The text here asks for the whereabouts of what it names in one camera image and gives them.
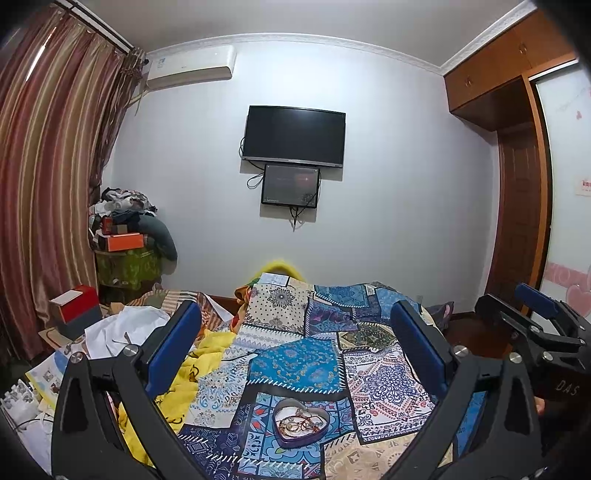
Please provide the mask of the purple heart-shaped jewelry box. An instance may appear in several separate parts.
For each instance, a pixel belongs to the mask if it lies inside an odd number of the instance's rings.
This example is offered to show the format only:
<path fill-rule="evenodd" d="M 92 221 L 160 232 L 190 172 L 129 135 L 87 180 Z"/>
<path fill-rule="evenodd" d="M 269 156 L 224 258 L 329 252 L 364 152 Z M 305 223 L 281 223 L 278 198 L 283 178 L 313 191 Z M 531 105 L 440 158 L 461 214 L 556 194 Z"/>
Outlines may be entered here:
<path fill-rule="evenodd" d="M 281 448 L 295 449 L 321 440 L 331 416 L 324 408 L 308 407 L 293 398 L 280 400 L 273 409 L 273 433 Z"/>

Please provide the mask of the yellow printed cloth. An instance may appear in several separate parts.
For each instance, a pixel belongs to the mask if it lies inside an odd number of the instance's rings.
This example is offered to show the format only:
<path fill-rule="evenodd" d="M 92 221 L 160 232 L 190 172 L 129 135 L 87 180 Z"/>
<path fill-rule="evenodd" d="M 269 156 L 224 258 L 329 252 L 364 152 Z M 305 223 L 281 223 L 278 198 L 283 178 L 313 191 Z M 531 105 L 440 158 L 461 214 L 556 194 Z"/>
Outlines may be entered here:
<path fill-rule="evenodd" d="M 185 422 L 189 404 L 198 392 L 198 380 L 221 365 L 222 354 L 235 340 L 231 331 L 204 330 L 204 337 L 182 362 L 168 390 L 154 400 L 171 430 L 178 434 Z M 131 455 L 149 467 L 153 463 L 142 446 L 122 403 L 118 406 L 117 423 Z"/>

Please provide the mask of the white crumpled cloth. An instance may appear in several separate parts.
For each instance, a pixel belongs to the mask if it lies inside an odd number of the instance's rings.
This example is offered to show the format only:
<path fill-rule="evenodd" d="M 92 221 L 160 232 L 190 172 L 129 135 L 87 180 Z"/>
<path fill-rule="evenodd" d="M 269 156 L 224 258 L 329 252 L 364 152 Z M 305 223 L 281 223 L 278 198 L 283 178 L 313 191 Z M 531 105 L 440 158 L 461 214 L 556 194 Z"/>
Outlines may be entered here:
<path fill-rule="evenodd" d="M 106 317 L 84 330 L 85 344 L 90 359 L 117 356 L 130 344 L 141 346 L 170 316 L 151 306 L 125 306 L 118 314 Z"/>

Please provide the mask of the brown wooden door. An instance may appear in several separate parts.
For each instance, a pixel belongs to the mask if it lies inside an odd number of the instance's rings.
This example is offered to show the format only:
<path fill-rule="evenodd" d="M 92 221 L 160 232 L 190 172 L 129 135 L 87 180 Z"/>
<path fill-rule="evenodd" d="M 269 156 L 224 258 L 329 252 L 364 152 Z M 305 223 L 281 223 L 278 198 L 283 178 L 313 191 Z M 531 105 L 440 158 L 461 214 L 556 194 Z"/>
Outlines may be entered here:
<path fill-rule="evenodd" d="M 497 234 L 486 292 L 520 310 L 515 289 L 531 279 L 541 215 L 540 157 L 535 126 L 498 133 L 500 197 Z"/>

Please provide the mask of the green patterned covered stand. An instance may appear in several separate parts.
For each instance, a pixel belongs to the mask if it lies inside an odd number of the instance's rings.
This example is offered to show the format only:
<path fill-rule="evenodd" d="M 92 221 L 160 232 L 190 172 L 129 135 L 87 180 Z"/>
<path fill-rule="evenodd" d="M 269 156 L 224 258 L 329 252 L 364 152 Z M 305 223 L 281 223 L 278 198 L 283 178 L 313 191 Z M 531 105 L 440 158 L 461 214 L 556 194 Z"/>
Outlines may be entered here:
<path fill-rule="evenodd" d="M 103 304 L 126 304 L 161 280 L 161 259 L 155 250 L 95 251 L 94 256 L 98 297 Z"/>

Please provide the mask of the red and white box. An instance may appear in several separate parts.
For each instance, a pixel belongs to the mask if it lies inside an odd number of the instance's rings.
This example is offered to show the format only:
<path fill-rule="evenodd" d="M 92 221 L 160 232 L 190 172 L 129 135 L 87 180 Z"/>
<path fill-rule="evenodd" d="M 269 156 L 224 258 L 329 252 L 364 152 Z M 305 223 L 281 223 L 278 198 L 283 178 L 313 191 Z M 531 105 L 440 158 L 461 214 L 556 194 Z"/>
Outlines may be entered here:
<path fill-rule="evenodd" d="M 79 285 L 49 302 L 51 325 L 71 340 L 80 337 L 86 328 L 102 319 L 95 288 Z"/>

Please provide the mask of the patchwork blue bedspread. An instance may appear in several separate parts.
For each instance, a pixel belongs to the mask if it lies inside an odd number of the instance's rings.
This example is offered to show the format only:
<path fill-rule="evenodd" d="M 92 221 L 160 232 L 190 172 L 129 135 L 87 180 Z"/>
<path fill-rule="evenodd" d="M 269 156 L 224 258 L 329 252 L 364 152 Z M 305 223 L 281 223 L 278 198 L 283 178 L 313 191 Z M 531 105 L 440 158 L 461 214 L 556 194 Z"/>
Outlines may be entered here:
<path fill-rule="evenodd" d="M 391 328 L 405 296 L 379 282 L 308 284 L 263 275 L 233 305 L 206 295 L 204 330 L 231 331 L 221 365 L 198 380 L 179 439 L 208 479 L 379 479 L 439 400 Z M 284 449 L 273 409 L 293 398 L 331 416 L 321 440 Z"/>

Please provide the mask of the orange shoe box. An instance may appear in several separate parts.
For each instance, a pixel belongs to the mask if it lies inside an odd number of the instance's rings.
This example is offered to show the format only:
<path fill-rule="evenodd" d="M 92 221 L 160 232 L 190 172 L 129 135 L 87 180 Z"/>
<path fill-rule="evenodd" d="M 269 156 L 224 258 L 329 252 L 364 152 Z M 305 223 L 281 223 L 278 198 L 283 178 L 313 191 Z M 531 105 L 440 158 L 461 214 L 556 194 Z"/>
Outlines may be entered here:
<path fill-rule="evenodd" d="M 140 233 L 99 235 L 98 246 L 107 252 L 120 252 L 144 247 L 144 236 Z"/>

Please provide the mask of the pile of dark clothes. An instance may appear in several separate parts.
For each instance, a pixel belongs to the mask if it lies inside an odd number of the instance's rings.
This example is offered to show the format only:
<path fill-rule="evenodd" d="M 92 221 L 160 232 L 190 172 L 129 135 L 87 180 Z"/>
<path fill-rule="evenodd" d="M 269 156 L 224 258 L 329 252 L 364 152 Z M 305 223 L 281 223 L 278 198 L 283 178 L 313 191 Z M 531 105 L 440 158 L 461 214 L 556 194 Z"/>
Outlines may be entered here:
<path fill-rule="evenodd" d="M 136 190 L 106 188 L 89 207 L 89 241 L 95 251 L 99 235 L 140 233 L 144 247 L 155 250 L 169 262 L 176 262 L 176 245 L 166 225 L 157 218 L 157 207 Z"/>

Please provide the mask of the wooden overhead cabinet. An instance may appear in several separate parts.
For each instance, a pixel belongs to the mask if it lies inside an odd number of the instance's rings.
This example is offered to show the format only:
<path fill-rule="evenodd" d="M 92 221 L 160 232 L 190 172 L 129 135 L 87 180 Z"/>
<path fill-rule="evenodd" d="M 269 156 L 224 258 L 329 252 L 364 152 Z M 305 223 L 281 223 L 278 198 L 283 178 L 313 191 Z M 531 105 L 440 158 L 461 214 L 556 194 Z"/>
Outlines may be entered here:
<path fill-rule="evenodd" d="M 444 76 L 449 110 L 488 131 L 531 122 L 524 75 L 574 57 L 569 41 L 537 10 Z"/>

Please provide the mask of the striped red brown curtain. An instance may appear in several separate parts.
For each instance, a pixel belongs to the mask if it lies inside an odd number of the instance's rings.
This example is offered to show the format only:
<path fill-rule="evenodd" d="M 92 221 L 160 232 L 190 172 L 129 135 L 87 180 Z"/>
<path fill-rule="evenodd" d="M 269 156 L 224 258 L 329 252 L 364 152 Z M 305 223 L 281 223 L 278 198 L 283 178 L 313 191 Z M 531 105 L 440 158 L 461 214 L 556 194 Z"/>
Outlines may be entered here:
<path fill-rule="evenodd" d="M 52 298 L 97 283 L 88 209 L 143 60 L 51 4 L 2 68 L 1 343 L 20 358 L 42 353 Z"/>

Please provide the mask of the white air conditioner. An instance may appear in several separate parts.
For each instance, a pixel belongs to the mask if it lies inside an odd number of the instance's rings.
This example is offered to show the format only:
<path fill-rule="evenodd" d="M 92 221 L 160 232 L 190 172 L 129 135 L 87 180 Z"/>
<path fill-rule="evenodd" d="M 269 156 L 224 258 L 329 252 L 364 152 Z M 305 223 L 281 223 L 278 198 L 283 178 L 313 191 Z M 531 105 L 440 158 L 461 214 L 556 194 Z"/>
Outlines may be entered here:
<path fill-rule="evenodd" d="M 231 45 L 166 54 L 150 61 L 146 87 L 157 91 L 194 83 L 229 80 L 235 69 Z"/>

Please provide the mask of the pink heart wall decal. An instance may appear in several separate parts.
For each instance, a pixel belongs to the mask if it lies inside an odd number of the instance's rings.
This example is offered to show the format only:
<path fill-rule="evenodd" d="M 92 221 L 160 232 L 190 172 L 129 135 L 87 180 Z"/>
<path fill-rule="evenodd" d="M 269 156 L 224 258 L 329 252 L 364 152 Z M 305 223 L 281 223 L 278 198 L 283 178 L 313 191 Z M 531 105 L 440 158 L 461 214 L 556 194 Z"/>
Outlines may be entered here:
<path fill-rule="evenodd" d="M 582 317 L 590 319 L 590 269 L 581 271 L 549 262 L 541 288 L 545 294 L 565 301 Z"/>

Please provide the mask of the wall-mounted black monitor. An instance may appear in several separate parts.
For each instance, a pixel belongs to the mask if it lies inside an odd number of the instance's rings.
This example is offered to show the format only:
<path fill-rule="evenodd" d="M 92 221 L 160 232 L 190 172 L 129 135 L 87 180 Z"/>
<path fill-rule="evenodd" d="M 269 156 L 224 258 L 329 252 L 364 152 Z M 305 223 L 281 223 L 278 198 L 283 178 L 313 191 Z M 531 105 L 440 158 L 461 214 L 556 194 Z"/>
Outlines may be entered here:
<path fill-rule="evenodd" d="M 263 173 L 262 203 L 270 206 L 318 206 L 321 170 L 287 164 L 267 164 Z"/>

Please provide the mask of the large black wall television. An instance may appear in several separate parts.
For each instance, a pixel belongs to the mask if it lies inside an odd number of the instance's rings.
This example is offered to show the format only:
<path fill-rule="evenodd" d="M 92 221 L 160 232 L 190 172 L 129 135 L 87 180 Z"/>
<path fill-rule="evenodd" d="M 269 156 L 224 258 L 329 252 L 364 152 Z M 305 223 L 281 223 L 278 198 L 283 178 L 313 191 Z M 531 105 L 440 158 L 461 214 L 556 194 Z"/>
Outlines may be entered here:
<path fill-rule="evenodd" d="M 345 142 L 345 113 L 252 105 L 245 122 L 242 158 L 342 168 Z"/>

